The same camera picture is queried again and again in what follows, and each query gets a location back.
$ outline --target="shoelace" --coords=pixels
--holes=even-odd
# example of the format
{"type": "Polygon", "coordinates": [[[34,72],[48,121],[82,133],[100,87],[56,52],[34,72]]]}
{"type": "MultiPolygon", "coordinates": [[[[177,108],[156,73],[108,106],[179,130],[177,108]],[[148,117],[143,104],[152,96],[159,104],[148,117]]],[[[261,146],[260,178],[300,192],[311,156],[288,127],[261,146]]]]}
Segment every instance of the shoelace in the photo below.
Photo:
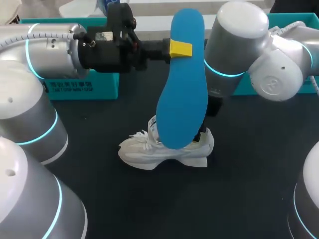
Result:
{"type": "Polygon", "coordinates": [[[149,139],[149,134],[145,130],[142,130],[142,132],[137,132],[136,134],[130,135],[130,137],[135,138],[140,143],[145,143],[143,146],[144,150],[150,150],[153,147],[159,147],[158,144],[152,142],[149,139]]]}

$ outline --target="teal box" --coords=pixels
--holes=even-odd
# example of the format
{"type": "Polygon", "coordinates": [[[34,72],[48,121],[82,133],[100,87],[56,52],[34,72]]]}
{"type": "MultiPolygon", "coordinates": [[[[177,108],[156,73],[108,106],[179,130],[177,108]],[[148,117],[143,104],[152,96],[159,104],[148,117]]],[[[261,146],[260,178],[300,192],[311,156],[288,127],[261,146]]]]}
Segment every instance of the teal box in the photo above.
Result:
{"type": "MultiPolygon", "coordinates": [[[[78,23],[88,26],[103,26],[105,17],[97,18],[30,18],[21,23],[78,23]]],[[[113,100],[118,97],[119,73],[98,73],[90,70],[84,79],[45,79],[51,100],[113,100]]]]}
{"type": "MultiPolygon", "coordinates": [[[[308,27],[319,29],[319,19],[314,13],[270,13],[269,28],[278,26],[283,28],[295,21],[303,21],[308,27]]],[[[305,80],[304,85],[299,90],[299,93],[315,93],[314,87],[309,78],[305,80]]],[[[235,95],[256,95],[250,83],[249,74],[246,73],[235,91],[235,95]]]]}

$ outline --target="dark table surface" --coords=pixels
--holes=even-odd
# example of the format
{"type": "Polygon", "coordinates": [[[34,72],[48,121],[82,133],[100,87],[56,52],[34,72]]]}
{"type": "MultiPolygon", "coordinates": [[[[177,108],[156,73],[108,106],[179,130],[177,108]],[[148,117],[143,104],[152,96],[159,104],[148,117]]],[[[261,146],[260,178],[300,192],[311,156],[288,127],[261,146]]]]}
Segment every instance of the dark table surface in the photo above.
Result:
{"type": "Polygon", "coordinates": [[[318,97],[231,97],[207,119],[215,138],[207,168],[129,167],[118,145],[147,129],[167,76],[167,65],[151,63],[121,76],[115,101],[54,103],[70,142],[49,169],[85,204],[88,239],[290,238],[288,205],[319,141],[318,97]]]}

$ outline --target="yellow tab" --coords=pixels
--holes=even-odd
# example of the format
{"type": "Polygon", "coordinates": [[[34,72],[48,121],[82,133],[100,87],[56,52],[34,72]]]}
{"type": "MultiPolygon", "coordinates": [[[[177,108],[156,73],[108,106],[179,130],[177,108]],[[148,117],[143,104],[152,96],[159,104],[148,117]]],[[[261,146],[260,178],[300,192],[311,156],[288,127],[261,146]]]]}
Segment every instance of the yellow tab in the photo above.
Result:
{"type": "Polygon", "coordinates": [[[192,56],[193,46],[190,43],[170,40],[169,55],[173,57],[187,57],[192,56]]]}

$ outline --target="cable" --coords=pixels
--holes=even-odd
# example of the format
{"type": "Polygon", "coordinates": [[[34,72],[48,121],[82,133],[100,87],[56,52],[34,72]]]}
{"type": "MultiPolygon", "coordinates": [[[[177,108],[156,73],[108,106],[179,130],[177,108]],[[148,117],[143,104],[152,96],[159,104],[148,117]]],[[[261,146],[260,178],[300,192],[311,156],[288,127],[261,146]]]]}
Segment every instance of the cable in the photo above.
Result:
{"type": "Polygon", "coordinates": [[[284,28],[279,28],[278,30],[275,30],[277,26],[271,28],[270,30],[276,34],[276,35],[282,35],[286,33],[287,31],[297,27],[297,26],[306,26],[306,24],[303,21],[296,21],[294,23],[289,24],[288,26],[285,26],[284,28]]]}
{"type": "Polygon", "coordinates": [[[31,40],[31,39],[39,39],[39,38],[57,38],[57,39],[73,40],[74,33],[36,32],[36,33],[29,33],[29,34],[24,34],[20,36],[14,36],[6,40],[0,41],[0,51],[3,50],[5,47],[8,47],[16,42],[31,40]]]}
{"type": "Polygon", "coordinates": [[[311,83],[313,84],[313,86],[314,86],[314,88],[316,90],[317,95],[319,96],[319,87],[318,87],[318,84],[316,82],[315,77],[314,76],[309,76],[309,78],[310,78],[310,81],[311,81],[311,83]]]}
{"type": "Polygon", "coordinates": [[[80,33],[52,33],[52,32],[35,32],[35,33],[28,33],[20,36],[14,36],[8,38],[6,40],[0,41],[0,51],[4,48],[25,40],[32,40],[32,39],[40,39],[40,38],[57,38],[57,39],[66,39],[66,40],[83,40],[89,46],[94,47],[95,41],[92,40],[85,32],[80,33]]]}

